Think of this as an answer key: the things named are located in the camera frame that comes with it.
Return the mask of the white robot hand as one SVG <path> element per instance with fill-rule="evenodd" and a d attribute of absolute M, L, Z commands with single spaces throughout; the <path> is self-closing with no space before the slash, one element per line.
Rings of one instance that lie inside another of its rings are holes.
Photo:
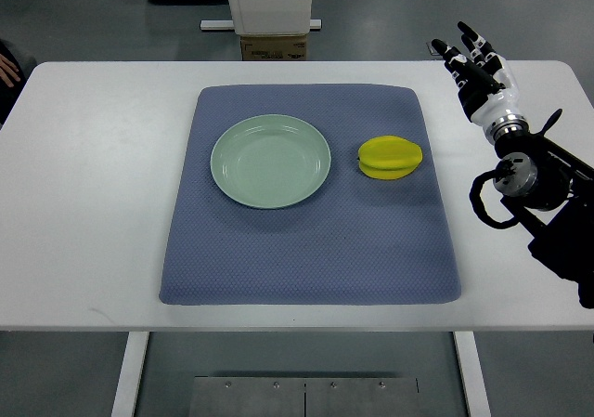
<path fill-rule="evenodd" d="M 459 21 L 457 26 L 469 58 L 440 39 L 431 40 L 431 45 L 456 83 L 468 120 L 482 128 L 488 141 L 528 132 L 528 122 L 518 107 L 518 86 L 505 59 L 492 53 L 491 44 L 468 24 Z"/>

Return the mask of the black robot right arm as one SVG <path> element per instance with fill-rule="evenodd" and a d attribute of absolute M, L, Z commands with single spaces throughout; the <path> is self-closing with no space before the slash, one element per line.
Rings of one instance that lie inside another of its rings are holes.
<path fill-rule="evenodd" d="M 575 282 L 580 305 L 592 308 L 593 169 L 546 137 L 561 110 L 531 131 L 507 61 L 469 25 L 458 28 L 466 53 L 440 39 L 431 46 L 457 85 L 466 117 L 483 129 L 499 158 L 473 180 L 472 209 L 491 228 L 522 225 L 533 237 L 531 256 Z"/>

